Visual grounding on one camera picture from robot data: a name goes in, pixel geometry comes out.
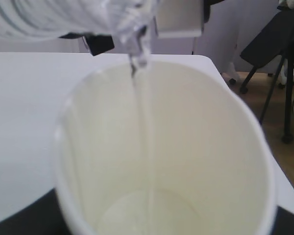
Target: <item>black chair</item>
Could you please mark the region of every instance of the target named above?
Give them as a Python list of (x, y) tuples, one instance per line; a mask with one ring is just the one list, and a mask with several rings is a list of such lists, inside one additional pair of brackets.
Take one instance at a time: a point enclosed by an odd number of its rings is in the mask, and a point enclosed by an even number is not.
[(263, 122), (275, 83), (281, 72), (285, 59), (288, 59), (288, 78), (286, 85), (284, 143), (291, 143), (293, 136), (290, 131), (292, 110), (292, 87), (294, 70), (294, 9), (284, 10), (276, 14), (256, 38), (242, 51), (241, 58), (253, 65), (252, 70), (241, 85), (240, 92), (246, 94), (247, 84), (255, 72), (268, 64), (277, 55), (282, 55), (275, 73), (269, 96), (266, 100), (260, 123)]

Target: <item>white table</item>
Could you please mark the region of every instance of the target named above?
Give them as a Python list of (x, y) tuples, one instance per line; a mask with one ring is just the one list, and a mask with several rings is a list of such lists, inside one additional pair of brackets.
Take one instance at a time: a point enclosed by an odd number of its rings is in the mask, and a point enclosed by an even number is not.
[[(194, 67), (226, 86), (207, 57), (154, 58)], [(0, 220), (53, 188), (52, 135), (68, 92), (94, 70), (126, 59), (121, 54), (0, 53)], [(278, 204), (294, 213), (294, 189), (272, 161)]]

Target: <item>floor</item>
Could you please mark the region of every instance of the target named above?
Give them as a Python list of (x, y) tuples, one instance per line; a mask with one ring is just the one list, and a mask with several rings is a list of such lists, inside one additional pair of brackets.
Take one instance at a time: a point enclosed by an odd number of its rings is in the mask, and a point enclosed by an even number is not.
[[(264, 73), (257, 73), (248, 84), (248, 93), (240, 94), (239, 87), (243, 79), (247, 76), (247, 73), (240, 73), (240, 76), (242, 78), (240, 82), (234, 86), (229, 86), (246, 102), (256, 116), (259, 117), (272, 78), (267, 77)], [(274, 157), (294, 187), (294, 142), (289, 145), (281, 142), (284, 124), (284, 99), (285, 89), (281, 90), (276, 87), (264, 120), (263, 129)], [(294, 135), (294, 116), (292, 116), (292, 131)]]

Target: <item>chair caster wheel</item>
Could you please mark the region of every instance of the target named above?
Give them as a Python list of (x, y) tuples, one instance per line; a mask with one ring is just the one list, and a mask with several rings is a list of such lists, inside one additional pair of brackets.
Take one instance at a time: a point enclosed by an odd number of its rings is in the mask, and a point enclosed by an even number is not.
[(240, 88), (240, 93), (241, 94), (246, 94), (248, 92), (248, 88), (247, 87), (241, 87)]
[(278, 84), (278, 88), (281, 89), (281, 90), (283, 90), (285, 88), (285, 85), (283, 85), (282, 83), (279, 83)]
[(231, 79), (229, 80), (229, 83), (230, 83), (230, 85), (235, 85), (235, 84), (236, 84), (236, 80), (233, 79), (233, 78), (231, 78)]
[(284, 135), (282, 137), (282, 142), (285, 143), (285, 144), (289, 144), (289, 143), (292, 143), (294, 140), (294, 137), (292, 134), (288, 134), (288, 135)]

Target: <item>white wall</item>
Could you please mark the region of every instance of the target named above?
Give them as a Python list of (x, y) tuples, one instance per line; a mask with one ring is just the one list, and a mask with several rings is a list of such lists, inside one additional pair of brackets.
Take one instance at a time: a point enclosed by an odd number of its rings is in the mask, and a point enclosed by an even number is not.
[(38, 43), (0, 40), (0, 52), (79, 52), (78, 40), (54, 39)]

